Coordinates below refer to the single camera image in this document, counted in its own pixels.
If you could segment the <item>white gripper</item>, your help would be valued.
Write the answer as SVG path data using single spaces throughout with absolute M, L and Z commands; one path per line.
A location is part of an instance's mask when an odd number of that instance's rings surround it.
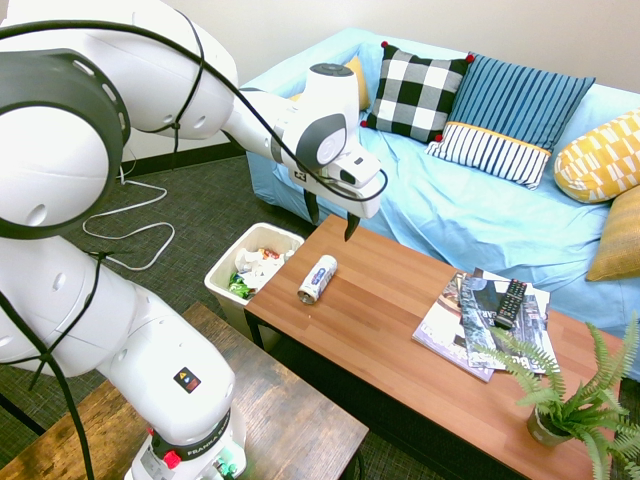
M 347 242 L 357 230 L 360 218 L 370 219 L 378 212 L 385 182 L 381 182 L 379 177 L 375 176 L 364 186 L 356 187 L 343 180 L 302 172 L 301 187 L 312 224 L 319 222 L 318 197 L 347 211 L 347 225 L 344 230 L 344 241 Z

